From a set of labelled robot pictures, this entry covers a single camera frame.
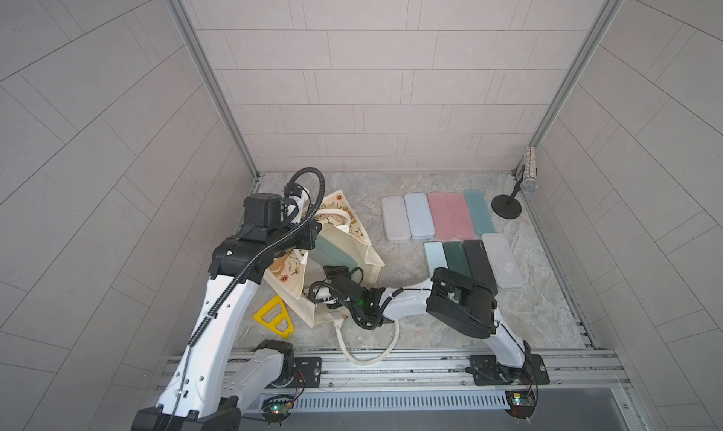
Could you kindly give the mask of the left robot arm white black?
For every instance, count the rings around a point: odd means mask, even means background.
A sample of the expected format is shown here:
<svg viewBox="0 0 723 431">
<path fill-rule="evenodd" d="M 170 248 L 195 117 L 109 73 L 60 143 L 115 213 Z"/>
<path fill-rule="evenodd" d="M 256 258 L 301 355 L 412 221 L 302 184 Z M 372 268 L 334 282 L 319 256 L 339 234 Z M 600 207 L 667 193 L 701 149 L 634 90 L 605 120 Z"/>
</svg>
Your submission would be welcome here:
<svg viewBox="0 0 723 431">
<path fill-rule="evenodd" d="M 213 252 L 203 307 L 179 368 L 157 404 L 137 412 L 134 430 L 237 430 L 242 413 L 273 381 L 289 378 L 293 346 L 265 341 L 233 376 L 224 394 L 224 374 L 233 343 L 265 269 L 291 249 L 311 249 L 321 225 L 264 229 L 243 225 Z"/>
</svg>

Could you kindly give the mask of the floral canvas tote bag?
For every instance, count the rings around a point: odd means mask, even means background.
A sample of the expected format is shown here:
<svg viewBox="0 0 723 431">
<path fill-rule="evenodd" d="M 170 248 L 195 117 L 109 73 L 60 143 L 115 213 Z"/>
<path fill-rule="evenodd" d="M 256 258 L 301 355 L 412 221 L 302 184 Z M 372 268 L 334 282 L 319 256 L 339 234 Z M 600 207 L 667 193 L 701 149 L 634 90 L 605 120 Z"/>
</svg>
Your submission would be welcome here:
<svg viewBox="0 0 723 431">
<path fill-rule="evenodd" d="M 345 307 L 332 310 L 308 299 L 306 294 L 312 283 L 323 280 L 324 276 L 319 270 L 308 273 L 307 265 L 314 261 L 320 266 L 346 267 L 355 272 L 353 278 L 361 287 L 370 288 L 377 284 L 385 263 L 373 248 L 368 232 L 343 191 L 337 190 L 324 197 L 314 222 L 322 226 L 316 237 L 316 247 L 287 250 L 265 271 L 264 280 L 309 327 L 332 323 L 341 351 L 349 361 L 359 366 L 379 363 L 397 345 L 399 325 L 395 325 L 391 344 L 378 357 L 366 361 L 355 359 L 346 348 L 342 335 L 342 325 L 351 318 L 351 313 Z"/>
</svg>

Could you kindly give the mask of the pale mint pencil case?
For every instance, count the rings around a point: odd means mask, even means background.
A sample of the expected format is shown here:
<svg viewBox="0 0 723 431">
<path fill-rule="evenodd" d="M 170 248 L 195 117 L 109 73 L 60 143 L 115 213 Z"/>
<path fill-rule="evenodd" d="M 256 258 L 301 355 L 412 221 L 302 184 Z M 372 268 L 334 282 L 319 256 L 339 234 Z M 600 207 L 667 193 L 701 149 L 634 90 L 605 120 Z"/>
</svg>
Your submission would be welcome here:
<svg viewBox="0 0 723 431">
<path fill-rule="evenodd" d="M 432 239 L 435 235 L 435 227 L 427 195 L 424 193 L 408 193 L 404 195 L 404 201 L 412 239 Z"/>
</svg>

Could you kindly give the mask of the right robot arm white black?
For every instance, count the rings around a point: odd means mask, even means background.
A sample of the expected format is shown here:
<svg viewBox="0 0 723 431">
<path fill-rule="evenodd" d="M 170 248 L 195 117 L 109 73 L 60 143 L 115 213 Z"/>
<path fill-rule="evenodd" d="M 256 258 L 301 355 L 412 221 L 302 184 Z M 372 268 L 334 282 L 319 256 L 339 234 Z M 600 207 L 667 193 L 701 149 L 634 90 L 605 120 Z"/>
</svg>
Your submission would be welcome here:
<svg viewBox="0 0 723 431">
<path fill-rule="evenodd" d="M 325 280 L 313 283 L 307 297 L 314 304 L 345 308 L 361 329 L 374 330 L 405 317 L 430 315 L 466 337 L 484 340 L 491 357 L 474 357 L 466 372 L 477 385 L 550 383 L 541 357 L 507 326 L 495 294 L 486 283 L 444 267 L 418 284 L 401 288 L 366 288 L 352 275 L 357 268 L 326 266 Z"/>
</svg>

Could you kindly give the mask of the teal translucent pencil case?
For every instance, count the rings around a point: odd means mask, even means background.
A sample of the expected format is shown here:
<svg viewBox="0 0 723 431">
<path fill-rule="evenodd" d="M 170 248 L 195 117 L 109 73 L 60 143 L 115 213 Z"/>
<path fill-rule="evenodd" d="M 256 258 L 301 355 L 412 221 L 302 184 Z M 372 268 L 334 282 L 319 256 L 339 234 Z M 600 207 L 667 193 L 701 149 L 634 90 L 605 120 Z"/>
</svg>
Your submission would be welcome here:
<svg viewBox="0 0 723 431">
<path fill-rule="evenodd" d="M 463 192 L 476 235 L 495 233 L 495 226 L 491 219 L 490 208 L 482 191 L 468 189 Z"/>
</svg>

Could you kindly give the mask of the dark grey pencil case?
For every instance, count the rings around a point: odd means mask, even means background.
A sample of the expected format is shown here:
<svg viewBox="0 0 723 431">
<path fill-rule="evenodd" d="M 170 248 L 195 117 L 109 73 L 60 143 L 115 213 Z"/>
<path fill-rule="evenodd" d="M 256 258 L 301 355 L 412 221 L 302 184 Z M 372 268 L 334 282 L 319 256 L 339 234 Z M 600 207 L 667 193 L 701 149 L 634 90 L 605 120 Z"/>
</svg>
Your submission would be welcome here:
<svg viewBox="0 0 723 431">
<path fill-rule="evenodd" d="M 498 287 L 483 242 L 481 240 L 469 240 L 464 241 L 462 246 L 468 261 L 471 278 L 480 283 L 496 297 L 498 295 Z"/>
</svg>

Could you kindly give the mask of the white glossy tin pencil case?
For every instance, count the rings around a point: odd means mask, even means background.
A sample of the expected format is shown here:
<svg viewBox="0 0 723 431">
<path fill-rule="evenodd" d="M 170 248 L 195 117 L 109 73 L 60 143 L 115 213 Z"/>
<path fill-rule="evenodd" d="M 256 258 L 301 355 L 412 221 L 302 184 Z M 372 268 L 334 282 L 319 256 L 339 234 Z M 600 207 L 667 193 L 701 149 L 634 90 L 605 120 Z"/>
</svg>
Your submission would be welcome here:
<svg viewBox="0 0 723 431">
<path fill-rule="evenodd" d="M 385 235 L 390 243 L 404 243 L 412 238 L 403 197 L 383 197 L 381 211 Z"/>
</svg>

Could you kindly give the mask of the dark green pencil case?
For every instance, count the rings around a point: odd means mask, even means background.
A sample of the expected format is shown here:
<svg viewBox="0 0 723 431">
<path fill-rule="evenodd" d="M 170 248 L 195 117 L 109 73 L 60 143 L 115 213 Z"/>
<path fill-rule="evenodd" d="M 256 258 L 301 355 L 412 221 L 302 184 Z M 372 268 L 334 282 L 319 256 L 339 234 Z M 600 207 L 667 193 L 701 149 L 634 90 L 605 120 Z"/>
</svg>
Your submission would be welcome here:
<svg viewBox="0 0 723 431">
<path fill-rule="evenodd" d="M 447 267 L 450 271 L 465 277 L 472 276 L 470 266 L 462 242 L 444 242 L 442 244 Z"/>
</svg>

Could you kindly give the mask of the pale mint case lid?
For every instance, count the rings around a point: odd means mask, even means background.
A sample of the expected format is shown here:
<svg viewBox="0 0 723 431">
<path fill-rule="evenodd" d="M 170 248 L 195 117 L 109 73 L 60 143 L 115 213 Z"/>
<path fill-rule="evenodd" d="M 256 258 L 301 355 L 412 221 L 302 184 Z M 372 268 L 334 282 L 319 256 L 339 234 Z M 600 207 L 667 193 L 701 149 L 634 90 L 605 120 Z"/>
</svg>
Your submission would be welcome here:
<svg viewBox="0 0 723 431">
<path fill-rule="evenodd" d="M 424 250 L 430 278 L 434 276 L 437 268 L 448 269 L 448 263 L 444 253 L 444 245 L 441 242 L 425 243 Z"/>
</svg>

